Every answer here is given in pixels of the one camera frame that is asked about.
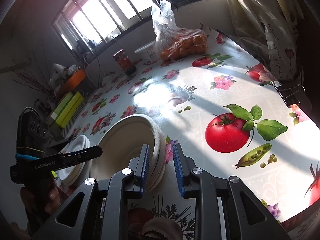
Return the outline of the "person's left hand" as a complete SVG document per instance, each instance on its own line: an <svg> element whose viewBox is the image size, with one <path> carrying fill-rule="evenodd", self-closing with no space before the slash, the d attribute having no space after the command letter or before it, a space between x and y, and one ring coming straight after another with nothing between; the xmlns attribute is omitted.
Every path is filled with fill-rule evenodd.
<svg viewBox="0 0 320 240"><path fill-rule="evenodd" d="M27 187L20 189L20 197L27 215L27 229L32 236L64 202L64 193L52 181L41 194L33 194Z"/></svg>

